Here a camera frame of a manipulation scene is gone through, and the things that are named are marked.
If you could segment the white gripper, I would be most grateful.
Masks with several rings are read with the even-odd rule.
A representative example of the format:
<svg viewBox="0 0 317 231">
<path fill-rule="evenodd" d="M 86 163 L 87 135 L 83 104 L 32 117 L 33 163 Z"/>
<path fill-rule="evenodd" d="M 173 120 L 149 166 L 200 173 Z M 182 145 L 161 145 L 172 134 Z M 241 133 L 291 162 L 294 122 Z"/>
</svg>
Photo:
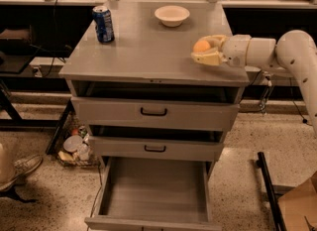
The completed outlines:
<svg viewBox="0 0 317 231">
<path fill-rule="evenodd" d="M 200 40 L 206 40 L 211 48 L 221 48 L 222 52 L 212 53 L 192 53 L 191 57 L 197 63 L 218 66 L 227 62 L 230 66 L 244 67 L 247 59 L 247 50 L 251 40 L 250 35 L 235 35 L 227 37 L 225 35 L 205 36 Z"/>
</svg>

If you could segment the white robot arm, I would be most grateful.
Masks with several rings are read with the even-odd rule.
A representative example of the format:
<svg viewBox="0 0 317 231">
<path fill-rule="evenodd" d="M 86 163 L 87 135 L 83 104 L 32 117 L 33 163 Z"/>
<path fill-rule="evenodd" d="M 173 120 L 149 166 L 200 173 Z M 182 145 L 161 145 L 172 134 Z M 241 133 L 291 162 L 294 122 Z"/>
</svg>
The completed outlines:
<svg viewBox="0 0 317 231">
<path fill-rule="evenodd" d="M 212 35 L 193 46 L 192 59 L 201 64 L 257 67 L 272 74 L 290 74 L 296 80 L 310 122 L 317 133 L 317 47 L 304 31 L 293 30 L 279 40 L 250 35 Z"/>
</svg>

